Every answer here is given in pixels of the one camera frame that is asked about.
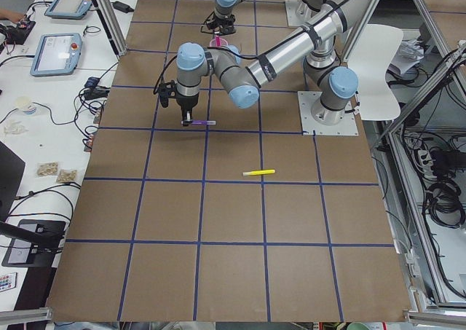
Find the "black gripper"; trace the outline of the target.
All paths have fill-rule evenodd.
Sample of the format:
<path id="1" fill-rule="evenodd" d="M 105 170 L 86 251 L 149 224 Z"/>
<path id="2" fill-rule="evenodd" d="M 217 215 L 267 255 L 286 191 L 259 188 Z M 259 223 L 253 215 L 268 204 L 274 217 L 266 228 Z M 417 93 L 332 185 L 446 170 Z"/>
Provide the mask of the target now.
<path id="1" fill-rule="evenodd" d="M 192 115 L 193 108 L 198 104 L 199 94 L 192 96 L 176 93 L 176 102 L 181 107 L 182 121 L 184 127 L 188 127 L 193 123 Z"/>
<path id="2" fill-rule="evenodd" d="M 235 34 L 235 20 L 236 17 L 233 14 L 226 17 L 218 17 L 215 13 L 211 13 L 205 20 L 206 33 L 215 35 Z"/>

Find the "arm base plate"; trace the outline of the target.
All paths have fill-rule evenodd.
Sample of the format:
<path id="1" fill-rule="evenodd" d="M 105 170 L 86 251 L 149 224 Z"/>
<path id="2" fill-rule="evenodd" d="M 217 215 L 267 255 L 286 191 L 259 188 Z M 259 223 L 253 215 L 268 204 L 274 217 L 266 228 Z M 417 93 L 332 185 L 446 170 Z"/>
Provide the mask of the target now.
<path id="1" fill-rule="evenodd" d="M 285 10 L 288 27 L 290 28 L 303 25 L 315 14 L 315 11 L 301 0 L 286 0 Z"/>
<path id="2" fill-rule="evenodd" d="M 303 135 L 358 136 L 358 127 L 348 100 L 344 109 L 331 111 L 321 103 L 321 92 L 298 91 Z"/>

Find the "person hand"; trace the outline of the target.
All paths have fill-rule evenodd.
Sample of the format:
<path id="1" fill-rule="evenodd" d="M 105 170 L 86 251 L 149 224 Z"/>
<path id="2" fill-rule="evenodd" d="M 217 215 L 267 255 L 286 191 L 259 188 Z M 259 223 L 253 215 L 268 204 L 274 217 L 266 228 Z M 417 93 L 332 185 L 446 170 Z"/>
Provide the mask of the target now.
<path id="1" fill-rule="evenodd" d="M 0 9 L 0 20 L 8 20 L 11 23 L 20 22 L 25 15 L 21 12 L 15 12 L 9 9 Z"/>

